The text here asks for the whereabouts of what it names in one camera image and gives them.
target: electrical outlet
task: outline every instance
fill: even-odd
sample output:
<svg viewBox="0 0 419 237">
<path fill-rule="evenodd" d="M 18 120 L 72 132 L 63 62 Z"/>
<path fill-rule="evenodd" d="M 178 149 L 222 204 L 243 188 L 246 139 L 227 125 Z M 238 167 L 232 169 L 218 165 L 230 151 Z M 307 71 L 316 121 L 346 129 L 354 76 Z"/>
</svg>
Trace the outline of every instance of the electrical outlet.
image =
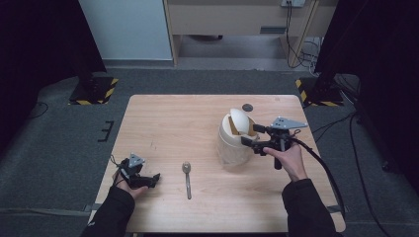
<svg viewBox="0 0 419 237">
<path fill-rule="evenodd" d="M 304 6 L 305 0 L 283 0 L 283 2 L 281 3 L 281 6 L 289 7 L 290 3 L 292 4 L 293 7 L 301 8 Z"/>
</svg>

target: wooden table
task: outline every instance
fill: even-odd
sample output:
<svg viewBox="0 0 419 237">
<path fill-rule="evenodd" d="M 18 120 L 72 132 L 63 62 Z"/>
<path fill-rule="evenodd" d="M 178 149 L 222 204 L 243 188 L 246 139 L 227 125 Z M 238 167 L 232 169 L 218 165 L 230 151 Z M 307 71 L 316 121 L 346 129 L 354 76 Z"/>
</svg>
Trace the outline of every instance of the wooden table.
<svg viewBox="0 0 419 237">
<path fill-rule="evenodd" d="M 288 232 L 281 192 L 290 178 L 284 170 L 274 169 L 274 158 L 254 155 L 235 169 L 225 169 L 218 161 L 218 126 L 231 108 L 241 109 L 244 104 L 253 106 L 248 115 L 262 125 L 270 125 L 277 116 L 306 122 L 296 96 L 130 98 L 112 153 L 120 163 L 133 152 L 146 159 L 142 176 L 161 173 L 161 179 L 155 189 L 136 202 L 127 232 Z M 303 128 L 298 138 L 318 153 L 309 127 Z M 305 151 L 303 159 L 325 205 L 336 205 L 323 168 Z M 192 199 L 187 199 L 184 161 L 192 165 Z M 109 162 L 96 203 L 105 200 L 115 171 L 116 166 Z M 345 229 L 342 215 L 333 213 L 332 217 L 337 230 L 342 232 Z"/>
</svg>

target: wall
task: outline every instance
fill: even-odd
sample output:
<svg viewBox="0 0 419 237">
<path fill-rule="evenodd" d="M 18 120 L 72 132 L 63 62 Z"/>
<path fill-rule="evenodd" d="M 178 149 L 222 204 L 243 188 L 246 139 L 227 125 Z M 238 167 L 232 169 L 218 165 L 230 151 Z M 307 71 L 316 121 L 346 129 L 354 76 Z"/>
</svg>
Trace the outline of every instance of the wall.
<svg viewBox="0 0 419 237">
<path fill-rule="evenodd" d="M 172 60 L 162 0 L 79 0 L 102 58 Z"/>
</svg>

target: gray carpet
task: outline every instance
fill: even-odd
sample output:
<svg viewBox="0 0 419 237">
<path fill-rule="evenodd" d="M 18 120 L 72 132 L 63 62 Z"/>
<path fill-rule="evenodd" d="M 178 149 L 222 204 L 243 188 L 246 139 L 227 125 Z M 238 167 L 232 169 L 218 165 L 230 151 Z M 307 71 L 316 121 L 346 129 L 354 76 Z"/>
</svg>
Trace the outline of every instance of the gray carpet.
<svg viewBox="0 0 419 237">
<path fill-rule="evenodd" d="M 92 204 L 116 140 L 128 99 L 134 94 L 298 95 L 295 79 L 307 72 L 112 69 L 120 79 L 106 105 L 69 106 L 76 78 L 44 88 L 38 104 L 0 160 L 0 208 L 82 211 Z M 312 129 L 353 112 L 344 107 L 308 107 Z M 102 129 L 115 122 L 107 142 Z M 400 174 L 381 169 L 382 159 L 364 128 L 354 138 L 373 209 L 391 236 L 419 236 L 419 198 Z M 321 131 L 314 133 L 317 138 Z M 349 208 L 345 236 L 384 236 L 366 205 L 350 140 L 349 120 L 317 142 Z M 78 236 L 86 216 L 0 214 L 0 236 Z"/>
</svg>

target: black sleeve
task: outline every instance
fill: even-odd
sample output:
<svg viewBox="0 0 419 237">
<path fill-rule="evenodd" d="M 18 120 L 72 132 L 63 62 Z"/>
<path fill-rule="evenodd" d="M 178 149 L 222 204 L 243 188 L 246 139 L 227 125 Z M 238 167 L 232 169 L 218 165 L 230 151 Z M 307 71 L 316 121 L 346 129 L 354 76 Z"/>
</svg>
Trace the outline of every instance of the black sleeve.
<svg viewBox="0 0 419 237">
<path fill-rule="evenodd" d="M 333 219 L 311 180 L 305 179 L 286 185 L 283 200 L 289 215 L 290 237 L 340 236 L 336 233 Z"/>
<path fill-rule="evenodd" d="M 104 203 L 81 236 L 123 237 L 134 208 L 135 201 L 128 192 L 117 187 L 110 188 Z"/>
</svg>

